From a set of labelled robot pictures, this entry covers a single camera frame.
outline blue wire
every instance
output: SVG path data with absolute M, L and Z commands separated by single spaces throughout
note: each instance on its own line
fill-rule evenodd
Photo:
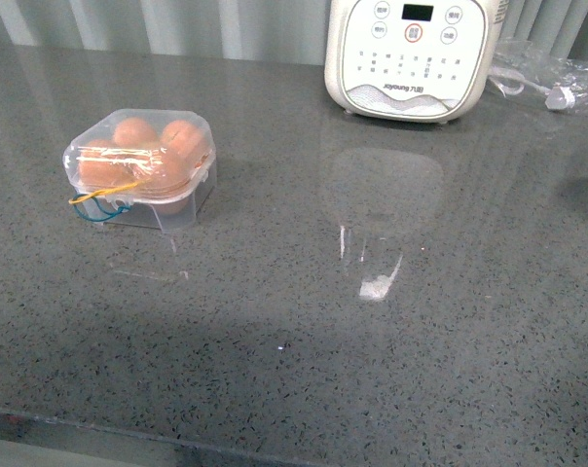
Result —
M 83 197 L 83 196 L 84 196 L 83 194 L 78 194 L 75 197 L 73 197 L 73 199 L 75 200 L 75 199 L 77 199 L 79 197 Z M 78 204 L 73 204 L 73 208 L 75 209 L 75 211 L 85 221 L 106 222 L 106 221 L 109 221 L 110 219 L 117 217 L 119 214 L 123 214 L 124 212 L 127 212 L 131 209 L 131 206 L 119 206 L 119 208 L 116 211 L 110 212 L 110 211 L 105 210 L 103 207 L 101 207 L 101 204 L 99 204 L 99 200 L 97 198 L 92 198 L 92 200 L 95 202 L 95 205 L 97 206 L 97 208 L 101 212 L 106 214 L 108 217 L 103 217 L 101 219 L 94 219 L 93 217 L 87 216 L 84 212 L 82 212 L 80 209 L 78 209 Z

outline egg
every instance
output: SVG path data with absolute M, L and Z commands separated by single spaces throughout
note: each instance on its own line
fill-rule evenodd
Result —
M 202 131 L 185 120 L 175 120 L 165 126 L 160 140 L 176 151 L 192 168 L 209 151 Z
M 95 139 L 80 148 L 78 174 L 83 185 L 112 188 L 133 182 L 131 171 L 114 151 L 116 145 L 106 139 Z
M 138 117 L 125 119 L 115 127 L 113 142 L 120 148 L 134 148 L 158 139 L 158 133 L 145 120 Z
M 156 212 L 163 216 L 172 216 L 179 214 L 181 210 L 188 205 L 190 196 L 187 196 L 179 201 L 169 202 L 167 204 L 152 204 Z
M 156 192 L 159 196 L 174 195 L 175 190 L 188 182 L 188 164 L 175 151 L 160 141 L 143 143 L 139 149 L 140 157 L 146 163 L 135 165 L 133 173 L 136 179 L 141 181 L 141 191 Z

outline clear plastic box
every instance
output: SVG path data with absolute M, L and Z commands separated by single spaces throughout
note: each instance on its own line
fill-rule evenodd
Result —
M 75 138 L 62 160 L 78 194 L 70 202 L 97 223 L 188 227 L 216 186 L 211 130 L 194 112 L 118 110 Z

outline plastic bag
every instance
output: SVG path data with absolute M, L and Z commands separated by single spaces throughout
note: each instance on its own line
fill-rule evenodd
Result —
M 528 41 L 500 41 L 487 89 L 542 109 L 588 114 L 588 62 L 556 58 Z

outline white kitchen appliance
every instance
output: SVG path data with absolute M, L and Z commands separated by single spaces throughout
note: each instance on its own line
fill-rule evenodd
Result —
M 333 0 L 324 79 L 356 114 L 447 122 L 487 81 L 509 0 Z

